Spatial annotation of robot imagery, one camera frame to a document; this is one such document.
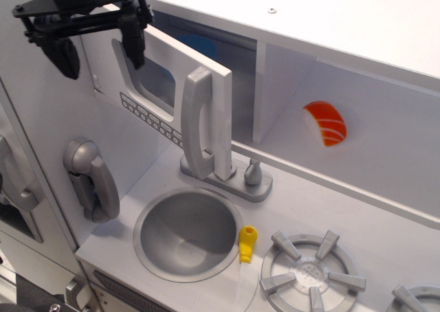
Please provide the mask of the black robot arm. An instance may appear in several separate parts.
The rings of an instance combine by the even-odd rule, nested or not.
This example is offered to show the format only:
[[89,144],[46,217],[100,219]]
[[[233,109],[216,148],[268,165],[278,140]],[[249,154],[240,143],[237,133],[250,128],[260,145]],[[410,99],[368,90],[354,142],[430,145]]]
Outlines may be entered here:
[[67,78],[78,79],[80,60],[71,37],[120,30],[133,66],[144,64],[144,29],[153,22],[146,0],[31,0],[12,11],[30,43],[40,47]]

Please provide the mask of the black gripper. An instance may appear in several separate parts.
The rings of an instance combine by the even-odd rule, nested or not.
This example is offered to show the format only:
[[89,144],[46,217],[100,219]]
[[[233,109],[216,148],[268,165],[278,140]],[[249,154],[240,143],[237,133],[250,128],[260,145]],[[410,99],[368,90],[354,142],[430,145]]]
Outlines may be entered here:
[[26,36],[52,33],[64,38],[41,41],[44,54],[67,78],[77,80],[80,60],[68,36],[88,34],[117,27],[122,44],[135,69],[144,64],[144,28],[153,22],[146,0],[31,0],[16,5],[14,17],[21,19]]

